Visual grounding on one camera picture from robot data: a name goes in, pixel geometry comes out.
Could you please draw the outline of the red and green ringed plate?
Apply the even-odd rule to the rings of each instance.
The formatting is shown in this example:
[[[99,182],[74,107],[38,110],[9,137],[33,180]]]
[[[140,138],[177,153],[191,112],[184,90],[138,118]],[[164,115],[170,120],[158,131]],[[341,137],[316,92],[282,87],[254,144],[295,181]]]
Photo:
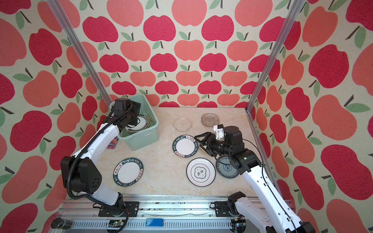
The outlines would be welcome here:
[[[129,133],[138,133],[150,126],[150,119],[145,114],[139,114],[135,125],[128,125],[125,127]]]

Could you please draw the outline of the yellow polka dot plate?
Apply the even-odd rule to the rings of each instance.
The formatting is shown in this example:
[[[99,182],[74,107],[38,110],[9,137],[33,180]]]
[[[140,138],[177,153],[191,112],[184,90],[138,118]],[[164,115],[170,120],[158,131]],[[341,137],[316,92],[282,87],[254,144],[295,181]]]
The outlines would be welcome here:
[[[148,118],[150,119],[150,126],[153,126],[153,125],[156,124],[156,120],[155,120],[155,118],[154,118],[153,113],[150,112],[150,113],[148,114]]]

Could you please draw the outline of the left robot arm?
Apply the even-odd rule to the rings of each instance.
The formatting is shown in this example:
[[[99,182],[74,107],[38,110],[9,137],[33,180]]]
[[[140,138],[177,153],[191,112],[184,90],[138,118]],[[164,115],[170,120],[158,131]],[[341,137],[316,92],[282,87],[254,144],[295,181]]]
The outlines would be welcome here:
[[[120,193],[102,184],[102,175],[96,167],[109,143],[126,126],[136,126],[141,103],[130,99],[117,99],[110,113],[94,136],[74,155],[65,156],[61,162],[63,185],[73,200],[87,198],[121,215],[126,211]]]

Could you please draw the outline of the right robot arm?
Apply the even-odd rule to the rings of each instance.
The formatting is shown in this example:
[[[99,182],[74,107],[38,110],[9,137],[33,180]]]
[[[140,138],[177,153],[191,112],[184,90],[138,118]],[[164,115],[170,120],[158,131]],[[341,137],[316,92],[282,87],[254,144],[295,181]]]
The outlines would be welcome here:
[[[237,126],[215,125],[214,132],[194,137],[210,156],[226,155],[238,173],[249,183],[265,211],[251,204],[242,192],[229,196],[228,205],[234,215],[246,217],[262,233],[314,233],[310,222],[302,221],[288,206],[269,179],[262,157],[246,148]]]

